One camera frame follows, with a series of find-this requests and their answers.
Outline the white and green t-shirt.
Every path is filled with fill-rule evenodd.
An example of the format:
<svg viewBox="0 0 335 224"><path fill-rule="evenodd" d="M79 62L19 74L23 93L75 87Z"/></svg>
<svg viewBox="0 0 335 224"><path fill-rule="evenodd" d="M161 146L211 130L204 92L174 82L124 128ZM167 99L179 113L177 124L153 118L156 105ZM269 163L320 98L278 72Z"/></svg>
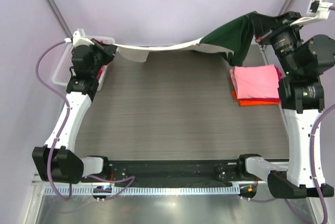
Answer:
<svg viewBox="0 0 335 224"><path fill-rule="evenodd" d="M118 43L115 46L124 58L136 62L146 62L151 52L192 50L202 53L222 53L230 65L241 66L248 54L252 39L267 32L278 21L278 16L250 12L189 42L156 47L128 46Z"/></svg>

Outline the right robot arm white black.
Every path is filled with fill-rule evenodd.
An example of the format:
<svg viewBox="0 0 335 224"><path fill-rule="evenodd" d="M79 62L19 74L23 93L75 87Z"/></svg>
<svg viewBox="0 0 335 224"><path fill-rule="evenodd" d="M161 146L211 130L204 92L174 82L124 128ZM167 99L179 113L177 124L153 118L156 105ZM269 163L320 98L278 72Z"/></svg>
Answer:
<svg viewBox="0 0 335 224"><path fill-rule="evenodd" d="M326 115L320 76L334 66L334 40L315 35L303 41L299 32L310 18L297 12L276 17L252 12L250 18L256 42L272 46L285 72L278 93L287 122L289 161L285 170L259 155L244 154L237 176L264 180L274 198L332 197L334 188L326 183L321 166L319 128Z"/></svg>

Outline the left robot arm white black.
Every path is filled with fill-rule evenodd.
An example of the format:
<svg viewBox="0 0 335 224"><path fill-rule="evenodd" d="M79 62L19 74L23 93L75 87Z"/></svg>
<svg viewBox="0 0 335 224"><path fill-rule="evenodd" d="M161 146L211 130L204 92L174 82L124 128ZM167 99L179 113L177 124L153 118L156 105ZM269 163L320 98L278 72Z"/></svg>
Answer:
<svg viewBox="0 0 335 224"><path fill-rule="evenodd" d="M49 183L77 184L83 177L94 175L99 181L111 177L105 156L79 158L74 154L76 137L82 120L96 95L101 68L111 63L117 47L95 39L90 45L72 49L71 77L59 120L42 147L35 147L32 158L40 178Z"/></svg>

